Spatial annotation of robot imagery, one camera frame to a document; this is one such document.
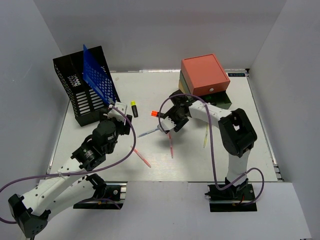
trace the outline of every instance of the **black plastic crate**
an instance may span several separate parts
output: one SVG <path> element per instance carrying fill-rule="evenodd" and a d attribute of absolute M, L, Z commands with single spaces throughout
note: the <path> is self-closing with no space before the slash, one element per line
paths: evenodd
<path fill-rule="evenodd" d="M 98 64 L 112 80 L 101 46 L 88 49 Z M 84 51 L 53 59 L 54 69 L 72 103 L 74 116 L 79 125 L 85 126 L 99 120 L 99 110 L 106 107 L 103 100 L 83 80 Z M 112 81 L 116 101 L 120 102 Z"/>

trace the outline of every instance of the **purple cable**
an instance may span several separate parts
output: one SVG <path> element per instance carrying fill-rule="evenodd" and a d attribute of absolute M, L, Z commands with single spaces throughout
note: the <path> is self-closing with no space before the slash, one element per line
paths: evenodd
<path fill-rule="evenodd" d="M 125 120 L 129 123 L 130 128 L 132 129 L 133 145 L 132 145 L 132 149 L 130 150 L 130 152 L 124 158 L 122 158 L 121 160 L 119 160 L 119 161 L 117 161 L 117 162 L 115 162 L 113 164 L 110 164 L 108 166 L 105 166 L 105 167 L 102 167 L 102 168 L 99 168 L 99 169 L 96 169 L 96 170 L 92 170 L 92 171 L 87 171 L 87 172 L 63 172 L 61 175 L 63 175 L 63 176 L 75 176 L 75 175 L 87 175 L 87 174 L 97 173 L 97 172 L 112 168 L 112 167 L 122 163 L 124 160 L 126 160 L 133 153 L 133 151 L 134 151 L 134 149 L 136 147 L 136 142 L 137 142 L 137 137 L 136 137 L 136 132 L 134 130 L 134 127 L 133 127 L 131 121 L 129 120 L 129 118 L 127 118 L 127 116 L 124 115 L 120 110 L 118 110 L 114 106 L 112 106 L 112 109 L 114 109 L 119 114 L 121 114 L 125 118 Z M 7 183 L 2 188 L 0 188 L 0 193 L 4 189 L 9 187 L 10 185 L 18 183 L 18 182 L 22 182 L 22 181 L 25 181 L 25 180 L 31 180 L 31 179 L 43 179 L 43 178 L 48 178 L 48 177 L 56 178 L 56 177 L 59 177 L 59 176 L 60 175 L 58 173 L 52 173 L 52 174 L 43 174 L 43 175 L 35 175 L 35 176 L 27 176 L 27 177 L 19 178 L 19 179 L 16 179 L 14 181 L 11 181 L 11 182 Z M 15 221 L 8 221 L 8 220 L 3 219 L 2 217 L 0 217 L 0 222 L 3 222 L 5 224 L 16 224 Z"/>
<path fill-rule="evenodd" d="M 88 202 L 92 202 L 92 201 L 108 201 L 110 203 L 113 203 L 119 210 L 121 209 L 121 207 L 115 201 L 113 201 L 109 198 L 97 198 L 97 199 L 88 198 L 88 199 L 80 201 L 80 203 L 88 203 Z"/>
<path fill-rule="evenodd" d="M 260 174 L 261 174 L 261 178 L 262 178 L 262 186 L 261 186 L 261 190 L 259 192 L 259 194 L 256 196 L 256 198 L 248 203 L 246 203 L 246 205 L 252 204 L 254 203 L 262 194 L 262 191 L 264 190 L 264 186 L 265 186 L 265 177 L 264 174 L 262 173 L 262 171 L 256 167 L 252 167 L 250 168 L 247 172 L 242 173 L 240 176 L 238 176 L 235 180 L 233 180 L 232 182 L 230 182 L 229 184 L 223 186 L 223 187 L 219 187 L 218 184 L 218 179 L 217 179 L 217 172 L 216 172 L 216 164 L 215 164 L 215 154 L 214 154 L 214 138 L 213 138 L 213 134 L 212 134 L 212 122 L 211 122 L 211 117 L 210 117 L 210 112 L 209 112 L 209 108 L 207 106 L 207 103 L 202 100 L 200 97 L 192 95 L 192 94 L 185 94 L 185 93 L 179 93 L 173 96 L 168 97 L 166 100 L 164 100 L 164 102 L 161 104 L 160 109 L 159 109 L 159 113 L 161 113 L 163 106 L 165 105 L 165 103 L 174 98 L 174 97 L 179 97 L 179 96 L 190 96 L 192 98 L 195 98 L 197 100 L 199 100 L 200 102 L 203 103 L 205 110 L 206 110 L 206 114 L 208 115 L 208 123 L 209 123 L 209 132 L 210 132 L 210 149 L 211 149 L 211 160 L 212 160 L 212 170 L 213 170 L 213 178 L 214 178 L 214 184 L 216 189 L 222 191 L 225 190 L 229 187 L 231 187 L 235 182 L 237 182 L 239 179 L 241 179 L 243 176 L 245 176 L 247 173 L 251 172 L 252 170 L 257 170 Z M 164 128 L 161 125 L 161 115 L 159 114 L 158 116 L 158 121 L 159 121 L 159 126 L 162 129 L 163 132 L 165 132 Z"/>

